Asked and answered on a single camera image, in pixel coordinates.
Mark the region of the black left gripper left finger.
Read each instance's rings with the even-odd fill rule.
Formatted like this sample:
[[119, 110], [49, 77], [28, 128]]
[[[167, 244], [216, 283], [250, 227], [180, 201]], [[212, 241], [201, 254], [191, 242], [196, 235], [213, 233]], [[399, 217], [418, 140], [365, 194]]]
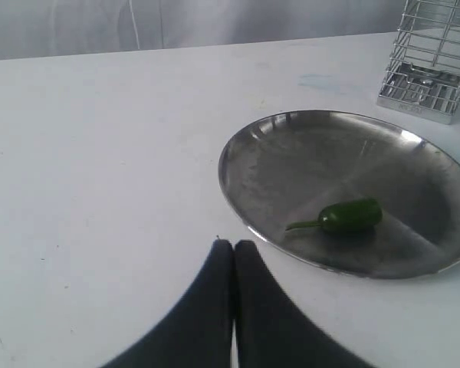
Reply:
[[235, 316], [234, 251], [213, 242], [194, 281], [171, 311], [106, 367], [230, 367]]

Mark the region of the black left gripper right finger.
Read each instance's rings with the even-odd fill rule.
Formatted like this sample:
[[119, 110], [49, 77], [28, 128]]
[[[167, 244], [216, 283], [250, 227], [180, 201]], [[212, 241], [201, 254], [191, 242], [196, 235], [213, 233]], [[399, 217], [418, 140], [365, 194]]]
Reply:
[[370, 367], [306, 317], [268, 270], [253, 241], [235, 245], [240, 367]]

